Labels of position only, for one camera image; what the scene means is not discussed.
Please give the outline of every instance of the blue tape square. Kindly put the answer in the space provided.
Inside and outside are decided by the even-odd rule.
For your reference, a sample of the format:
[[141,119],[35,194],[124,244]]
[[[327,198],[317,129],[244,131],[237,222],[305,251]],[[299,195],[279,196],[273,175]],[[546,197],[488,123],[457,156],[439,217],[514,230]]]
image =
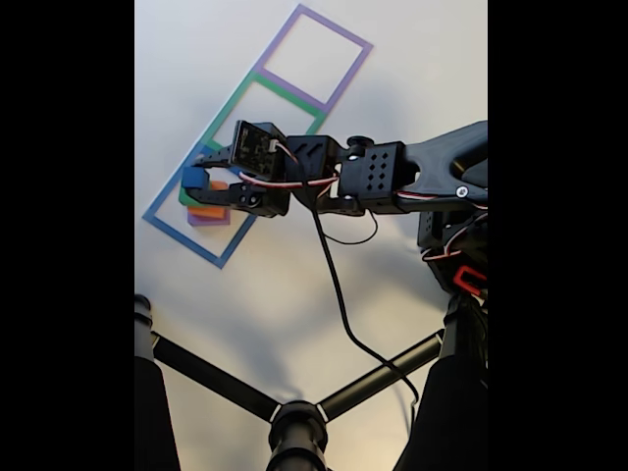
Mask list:
[[[187,235],[183,235],[175,228],[173,228],[169,224],[166,224],[164,221],[156,216],[157,211],[159,211],[161,205],[164,204],[164,201],[166,200],[168,195],[173,191],[173,189],[175,189],[175,186],[182,179],[183,169],[185,168],[185,166],[191,164],[198,154],[208,155],[210,152],[213,152],[210,147],[207,147],[201,142],[197,142],[196,145],[192,147],[192,150],[190,150],[189,154],[187,154],[187,157],[185,157],[183,162],[179,165],[175,174],[168,180],[166,185],[159,192],[154,201],[150,204],[150,206],[142,216],[142,219],[166,234],[167,236],[172,237],[177,242],[189,248],[192,252],[200,255],[209,263],[216,265],[218,268],[222,269],[229,260],[229,258],[232,256],[244,236],[246,236],[248,230],[251,229],[251,226],[253,226],[253,223],[257,219],[257,216],[253,214],[248,215],[248,217],[244,220],[242,225],[237,230],[237,233],[235,233],[234,238],[232,238],[231,242],[229,242],[229,245],[227,245],[227,248],[225,248],[223,253],[219,255],[210,252],[203,246],[193,241]],[[235,175],[239,173],[239,169],[235,167],[229,168],[229,171]]]

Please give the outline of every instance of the green tape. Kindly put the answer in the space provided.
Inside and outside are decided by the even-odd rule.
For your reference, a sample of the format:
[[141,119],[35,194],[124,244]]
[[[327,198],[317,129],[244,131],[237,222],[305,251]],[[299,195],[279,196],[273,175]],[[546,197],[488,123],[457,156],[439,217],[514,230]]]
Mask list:
[[225,103],[225,106],[223,106],[220,112],[218,112],[218,115],[216,115],[216,118],[214,118],[214,121],[212,121],[212,124],[209,125],[209,128],[207,128],[207,131],[205,131],[203,136],[200,138],[200,141],[204,145],[211,147],[209,143],[213,141],[213,137],[214,135],[216,135],[216,132],[218,132],[218,130],[220,129],[220,126],[223,125],[223,123],[227,119],[227,116],[231,113],[231,111],[234,110],[237,102],[240,100],[242,95],[246,93],[246,90],[248,89],[248,87],[253,83],[254,77],[255,77],[255,73],[253,71],[249,72],[244,78],[244,80],[242,81],[242,83],[235,89],[234,94],[229,98],[229,100],[227,100],[227,103]]
[[254,80],[260,85],[264,85],[269,90],[277,93],[279,96],[286,99],[293,105],[299,107],[301,110],[305,111],[306,113],[309,113],[312,116],[317,116],[320,113],[320,110],[316,108],[315,106],[312,106],[309,103],[304,102],[296,95],[293,95],[289,91],[284,90],[283,88],[278,86],[276,83],[271,82],[270,80],[268,80],[267,78],[263,76],[260,76],[259,74],[255,75]]
[[316,119],[312,122],[312,124],[310,125],[310,127],[307,129],[305,133],[315,134],[316,132],[318,132],[318,130],[321,128],[321,126],[325,122],[326,118],[327,118],[327,113],[323,111],[319,111],[318,115],[316,116]]

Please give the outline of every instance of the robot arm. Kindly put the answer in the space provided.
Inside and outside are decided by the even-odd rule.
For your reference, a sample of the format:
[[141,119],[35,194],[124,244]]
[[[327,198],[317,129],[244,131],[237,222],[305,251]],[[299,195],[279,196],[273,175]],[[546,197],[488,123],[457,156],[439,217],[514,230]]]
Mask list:
[[[320,214],[421,212],[418,245],[442,288],[487,297],[488,142],[487,121],[407,145],[354,136],[347,147],[327,135],[284,136],[272,123],[238,121],[232,145],[183,170],[182,190],[196,203],[272,218],[288,212],[290,194],[310,207],[304,173]],[[217,167],[238,168],[242,182],[210,189],[204,169]]]

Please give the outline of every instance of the purple tape square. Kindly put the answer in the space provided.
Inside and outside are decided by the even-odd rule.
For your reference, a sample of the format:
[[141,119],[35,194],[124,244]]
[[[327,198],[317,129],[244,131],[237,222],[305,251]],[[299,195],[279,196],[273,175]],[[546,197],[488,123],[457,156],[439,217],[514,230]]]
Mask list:
[[[315,22],[320,23],[321,25],[328,27],[331,31],[338,33],[339,35],[345,37],[349,41],[354,42],[355,44],[357,44],[358,46],[362,48],[362,51],[357,56],[357,58],[355,59],[355,61],[353,62],[349,70],[346,72],[346,74],[344,75],[344,77],[342,78],[342,80],[340,81],[340,83],[338,84],[334,92],[332,93],[332,96],[330,96],[330,99],[327,101],[327,103],[322,103],[321,101],[317,100],[310,94],[304,92],[303,90],[292,85],[291,83],[288,83],[283,78],[278,77],[277,75],[273,74],[270,71],[267,71],[264,68],[268,60],[275,53],[275,51],[280,46],[282,41],[286,38],[286,35],[288,34],[288,32],[294,26],[294,24],[296,23],[296,20],[298,20],[298,17],[300,17],[301,15],[304,15],[314,20]],[[355,77],[355,74],[357,74],[357,71],[360,69],[360,67],[362,67],[362,64],[366,60],[366,56],[369,55],[372,49],[373,49],[373,44],[365,41],[361,37],[356,36],[352,32],[347,31],[342,26],[337,25],[334,22],[331,22],[327,18],[322,17],[321,15],[310,10],[304,5],[298,5],[294,9],[290,17],[288,18],[284,26],[282,26],[282,28],[279,30],[275,38],[271,41],[268,48],[266,48],[264,53],[257,60],[255,65],[253,66],[253,71],[273,81],[274,83],[279,85],[281,88],[289,91],[293,95],[296,95],[297,97],[299,97],[301,100],[305,101],[306,103],[309,103],[310,105],[315,106],[316,108],[322,110],[325,113],[329,113],[332,110],[332,108],[334,108],[334,105],[336,105],[336,103],[338,102],[338,100],[340,99],[344,91],[346,90],[346,88],[349,86],[349,83],[351,82],[353,77]]]

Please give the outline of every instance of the hole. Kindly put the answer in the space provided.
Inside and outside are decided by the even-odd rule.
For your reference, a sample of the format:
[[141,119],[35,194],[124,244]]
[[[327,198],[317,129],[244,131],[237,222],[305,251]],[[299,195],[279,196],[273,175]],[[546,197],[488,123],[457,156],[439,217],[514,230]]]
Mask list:
[[[342,174],[342,164],[335,164],[334,171],[340,176]],[[340,179],[332,183],[330,188],[330,198],[338,198],[338,188],[340,186]]]
[[314,147],[312,147],[310,150],[308,150],[308,151],[306,152],[307,156],[308,156],[308,157],[311,157],[311,156],[312,156],[312,154],[313,154],[314,152],[316,152],[318,149],[320,149],[321,147],[323,147],[323,144],[321,144],[320,142],[318,142],[318,143],[317,143]]

